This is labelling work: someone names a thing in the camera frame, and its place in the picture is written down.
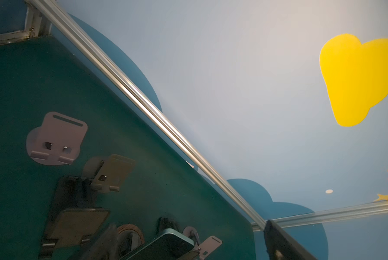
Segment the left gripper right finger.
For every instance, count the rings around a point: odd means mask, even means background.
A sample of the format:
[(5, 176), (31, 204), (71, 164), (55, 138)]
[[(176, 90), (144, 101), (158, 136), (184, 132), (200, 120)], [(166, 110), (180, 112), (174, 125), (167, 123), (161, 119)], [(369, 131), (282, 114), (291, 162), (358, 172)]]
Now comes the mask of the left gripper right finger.
[(263, 233), (270, 260), (316, 260), (274, 221), (266, 221)]

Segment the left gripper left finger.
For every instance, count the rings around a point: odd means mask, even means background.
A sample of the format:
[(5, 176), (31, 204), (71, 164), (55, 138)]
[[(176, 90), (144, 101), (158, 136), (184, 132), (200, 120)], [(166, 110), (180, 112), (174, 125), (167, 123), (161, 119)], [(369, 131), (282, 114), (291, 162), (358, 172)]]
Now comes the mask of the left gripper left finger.
[(95, 239), (71, 255), (68, 260), (118, 260), (117, 238), (117, 226), (110, 224)]

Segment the black folding phone stand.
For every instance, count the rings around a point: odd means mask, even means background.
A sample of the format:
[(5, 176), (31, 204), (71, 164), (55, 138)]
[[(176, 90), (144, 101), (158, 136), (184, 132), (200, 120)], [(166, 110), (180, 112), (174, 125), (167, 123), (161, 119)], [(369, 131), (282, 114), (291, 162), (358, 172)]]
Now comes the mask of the black folding phone stand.
[(59, 179), (41, 239), (38, 259), (59, 248), (83, 246), (100, 230), (110, 210), (97, 207), (91, 178), (66, 175)]

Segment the black phone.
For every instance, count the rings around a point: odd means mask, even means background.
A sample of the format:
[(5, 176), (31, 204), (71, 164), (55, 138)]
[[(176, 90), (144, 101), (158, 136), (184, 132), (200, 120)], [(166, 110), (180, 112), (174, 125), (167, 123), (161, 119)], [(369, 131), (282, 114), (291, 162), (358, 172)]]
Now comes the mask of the black phone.
[(168, 228), (160, 232), (152, 241), (136, 248), (121, 260), (177, 260), (194, 249), (192, 239)]

